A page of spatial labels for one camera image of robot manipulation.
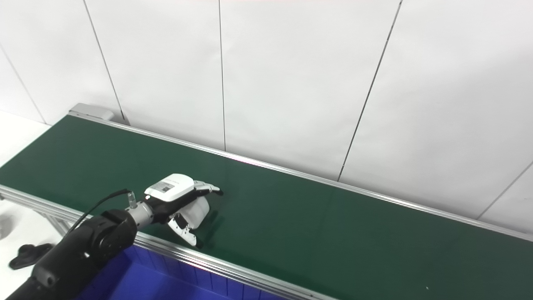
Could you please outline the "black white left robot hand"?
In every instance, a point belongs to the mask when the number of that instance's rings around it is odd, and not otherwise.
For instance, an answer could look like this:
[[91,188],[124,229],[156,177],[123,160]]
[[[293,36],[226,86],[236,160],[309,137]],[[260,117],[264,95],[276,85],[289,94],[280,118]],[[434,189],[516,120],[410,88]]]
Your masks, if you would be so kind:
[[149,208],[152,224],[167,224],[174,233],[193,247],[201,249],[202,241],[193,230],[198,229],[209,213],[206,195],[222,196],[221,188],[210,183],[172,173],[144,192],[144,203]]

